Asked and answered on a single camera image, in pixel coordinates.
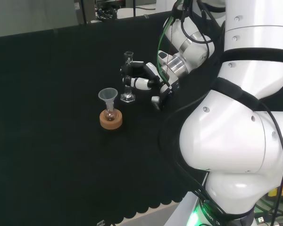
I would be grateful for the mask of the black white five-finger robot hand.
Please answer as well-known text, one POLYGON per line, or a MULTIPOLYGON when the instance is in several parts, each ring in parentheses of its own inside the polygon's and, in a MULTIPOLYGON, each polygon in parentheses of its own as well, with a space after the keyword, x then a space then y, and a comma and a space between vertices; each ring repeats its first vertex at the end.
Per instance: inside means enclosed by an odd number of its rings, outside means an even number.
POLYGON ((179 89, 179 80, 176 76, 165 72, 159 73, 156 66, 150 62, 134 61, 131 51, 125 52, 124 57, 125 64, 120 69, 124 85, 139 90, 158 89, 161 93, 166 89, 179 89))

